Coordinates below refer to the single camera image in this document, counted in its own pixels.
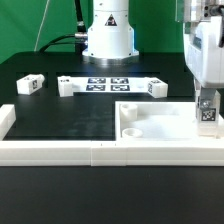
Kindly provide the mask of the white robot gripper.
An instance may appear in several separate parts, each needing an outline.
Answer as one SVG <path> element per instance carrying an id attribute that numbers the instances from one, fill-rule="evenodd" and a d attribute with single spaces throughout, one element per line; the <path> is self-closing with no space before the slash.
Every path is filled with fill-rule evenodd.
<path id="1" fill-rule="evenodd" d="M 219 46 L 222 34 L 221 16 L 209 21 L 191 23 L 189 33 L 184 25 L 185 62 L 193 76 L 196 118 L 198 121 L 217 121 L 220 94 L 214 88 L 224 88 L 224 45 Z"/>

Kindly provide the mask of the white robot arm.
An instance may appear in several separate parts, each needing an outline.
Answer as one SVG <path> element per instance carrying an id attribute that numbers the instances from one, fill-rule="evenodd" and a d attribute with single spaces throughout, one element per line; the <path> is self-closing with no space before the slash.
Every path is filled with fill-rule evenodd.
<path id="1" fill-rule="evenodd" d="M 87 32 L 88 62 L 122 63 L 139 55 L 128 21 L 129 0 L 93 0 L 93 23 Z M 176 0 L 175 20 L 183 24 L 185 63 L 194 76 L 196 118 L 215 123 L 216 90 L 224 88 L 224 0 Z"/>

